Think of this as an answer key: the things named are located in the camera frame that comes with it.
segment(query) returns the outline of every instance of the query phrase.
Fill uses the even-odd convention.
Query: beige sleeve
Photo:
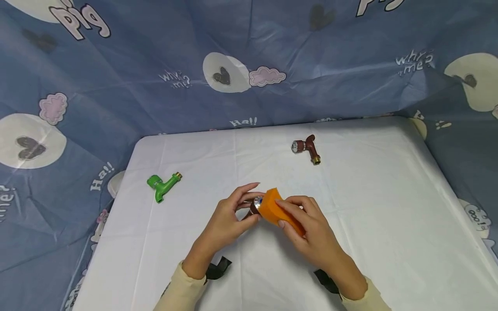
[[[182,269],[183,261],[176,267],[171,283],[162,294],[154,311],[193,311],[197,300],[206,289],[206,276],[202,280],[190,278]]]
[[[367,292],[365,296],[360,300],[349,300],[346,297],[341,295],[343,300],[343,305],[346,307],[348,311],[391,311],[382,297],[380,296],[380,292],[374,286],[372,281],[365,277],[368,284]]]

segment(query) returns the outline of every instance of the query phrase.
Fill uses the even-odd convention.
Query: orange sponge
[[[270,189],[266,192],[263,197],[263,201],[258,208],[261,216],[267,221],[278,225],[279,220],[285,220],[288,222],[300,236],[304,236],[306,231],[300,222],[298,222],[291,214],[284,211],[280,206],[277,205],[275,200],[281,200],[282,197],[278,193],[277,188]]]

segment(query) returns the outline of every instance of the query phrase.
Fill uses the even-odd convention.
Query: brown faucet
[[[320,156],[316,152],[315,148],[315,143],[313,142],[315,140],[315,135],[311,134],[308,136],[308,138],[305,141],[302,140],[294,140],[292,142],[292,152],[294,153],[300,153],[303,152],[304,150],[308,150],[310,152],[311,156],[311,162],[313,162],[314,165],[318,165],[321,163]]]

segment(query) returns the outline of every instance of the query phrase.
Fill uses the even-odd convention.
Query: blue fabric
[[[491,248],[497,10],[493,0],[0,1],[0,306],[70,310],[112,202],[107,183],[140,138],[162,133],[409,117]]]

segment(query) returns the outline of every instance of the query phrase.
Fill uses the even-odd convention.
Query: white table
[[[311,133],[318,166],[290,150]],[[177,171],[183,179],[157,204],[147,178]],[[393,310],[498,308],[498,267],[422,138],[385,117],[140,140],[74,311],[152,310],[217,202],[249,182],[313,196]],[[200,311],[341,310],[275,226],[262,221],[222,254],[233,264]]]

